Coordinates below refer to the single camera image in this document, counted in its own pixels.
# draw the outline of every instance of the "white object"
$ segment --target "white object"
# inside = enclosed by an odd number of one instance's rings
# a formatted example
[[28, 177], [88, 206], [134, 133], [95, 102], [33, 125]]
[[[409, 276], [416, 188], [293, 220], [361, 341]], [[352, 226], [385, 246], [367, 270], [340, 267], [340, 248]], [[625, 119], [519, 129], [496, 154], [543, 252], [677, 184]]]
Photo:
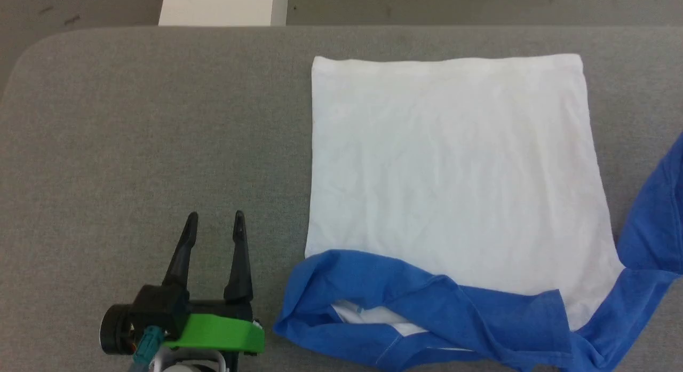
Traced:
[[579, 56], [317, 57], [312, 85], [306, 256], [361, 250], [465, 286], [559, 289], [572, 330], [593, 316], [624, 266]]
[[225, 358], [217, 350], [200, 350], [196, 348], [178, 348], [171, 350], [168, 347], [159, 348], [154, 360], [152, 360], [152, 372], [199, 372], [198, 368], [191, 365], [176, 364], [178, 360], [202, 360], [215, 362], [216, 372], [229, 372], [225, 364]]
[[[346, 300], [339, 300], [332, 304], [335, 312], [339, 315], [344, 323], [349, 324], [388, 324], [395, 329], [401, 336], [407, 337], [425, 333], [427, 330], [417, 326], [408, 319], [403, 318], [390, 309], [383, 306], [378, 306], [373, 309], [361, 309], [358, 305], [348, 302]], [[442, 350], [451, 351], [468, 351], [464, 348], [441, 348]]]
[[285, 25], [287, 0], [164, 0], [159, 25]]

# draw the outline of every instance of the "black object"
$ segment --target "black object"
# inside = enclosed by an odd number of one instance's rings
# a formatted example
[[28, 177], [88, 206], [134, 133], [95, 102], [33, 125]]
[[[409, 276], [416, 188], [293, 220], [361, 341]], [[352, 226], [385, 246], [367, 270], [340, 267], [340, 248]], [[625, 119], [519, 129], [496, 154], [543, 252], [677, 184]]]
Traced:
[[100, 347], [107, 355], [132, 355], [135, 352], [130, 320], [129, 304], [109, 307], [100, 324]]
[[[224, 318], [253, 320], [251, 266], [244, 213], [237, 211], [232, 239], [230, 277], [222, 300], [190, 301], [187, 277], [190, 252], [197, 239], [198, 214], [187, 217], [176, 250], [161, 285], [144, 285], [132, 304], [112, 305], [100, 325], [100, 346], [109, 355], [132, 355], [147, 326], [159, 326], [166, 338], [180, 338], [191, 313], [210, 313]], [[231, 372], [237, 368], [237, 352], [222, 352]]]

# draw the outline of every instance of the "blue fabric seam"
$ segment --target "blue fabric seam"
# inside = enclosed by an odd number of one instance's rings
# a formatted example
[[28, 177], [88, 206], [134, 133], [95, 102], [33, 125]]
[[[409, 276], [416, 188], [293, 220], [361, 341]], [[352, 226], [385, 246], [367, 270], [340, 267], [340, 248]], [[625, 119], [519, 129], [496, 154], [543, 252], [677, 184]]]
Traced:
[[444, 278], [447, 278], [447, 279], [451, 280], [451, 278], [449, 278], [449, 277], [446, 276], [446, 275], [434, 275], [434, 276], [432, 276], [429, 280], [427, 280], [427, 282], [425, 282], [424, 284], [419, 285], [418, 287], [414, 287], [413, 289], [407, 289], [407, 290], [405, 290], [402, 294], [400, 294], [399, 296], [392, 296], [391, 299], [385, 300], [385, 301], [383, 302], [383, 305], [381, 305], [381, 306], [383, 306], [383, 307], [385, 307], [385, 308], [388, 309], [387, 305], [389, 305], [389, 304], [395, 302], [396, 300], [398, 300], [398, 299], [403, 299], [405, 296], [414, 294], [415, 292], [420, 292], [420, 291], [422, 291], [423, 289], [429, 287], [430, 285], [432, 285], [432, 284], [434, 284], [435, 282], [437, 282], [437, 281], [439, 281], [439, 280], [442, 280], [442, 279], [444, 279]]
[[377, 358], [377, 360], [375, 361], [375, 365], [378, 365], [380, 363], [380, 360], [382, 360], [382, 358], [386, 355], [386, 352], [388, 352], [391, 349], [391, 347], [393, 347], [401, 337], [401, 334], [396, 335], [396, 338], [388, 345], [388, 347], [386, 347], [384, 352], [382, 352], [382, 354]]

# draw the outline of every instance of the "gray table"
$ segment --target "gray table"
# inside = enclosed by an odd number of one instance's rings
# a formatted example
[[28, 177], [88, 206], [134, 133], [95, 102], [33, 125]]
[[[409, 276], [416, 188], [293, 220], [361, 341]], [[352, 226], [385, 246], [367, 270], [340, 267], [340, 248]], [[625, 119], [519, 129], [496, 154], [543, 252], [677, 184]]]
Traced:
[[[683, 129], [683, 28], [135, 28], [45, 39], [0, 104], [0, 369], [123, 371], [98, 345], [105, 309], [163, 277], [200, 214], [194, 298], [220, 297], [232, 218], [247, 217], [266, 353], [244, 371], [369, 370], [274, 336], [303, 257], [317, 54], [368, 60], [580, 53], [600, 170], [619, 231]], [[683, 365], [675, 284], [620, 370]], [[505, 370], [492, 362], [419, 370]]]

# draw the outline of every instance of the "gray fabric surface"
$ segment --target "gray fabric surface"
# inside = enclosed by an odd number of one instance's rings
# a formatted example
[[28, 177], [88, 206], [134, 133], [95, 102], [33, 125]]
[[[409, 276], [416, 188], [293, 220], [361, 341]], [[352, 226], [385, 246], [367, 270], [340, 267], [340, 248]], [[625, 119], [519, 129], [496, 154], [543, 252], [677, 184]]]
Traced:
[[[0, 369], [125, 370], [98, 328], [110, 304], [161, 281], [200, 214], [194, 298], [221, 296], [232, 218], [247, 217], [266, 353], [241, 370], [370, 370], [273, 336], [303, 257], [317, 54], [441, 60], [580, 53], [618, 231], [683, 129], [683, 28], [367, 27], [77, 31], [32, 46], [0, 104]], [[683, 364], [676, 284], [619, 370]], [[417, 370], [506, 370], [492, 362]]]

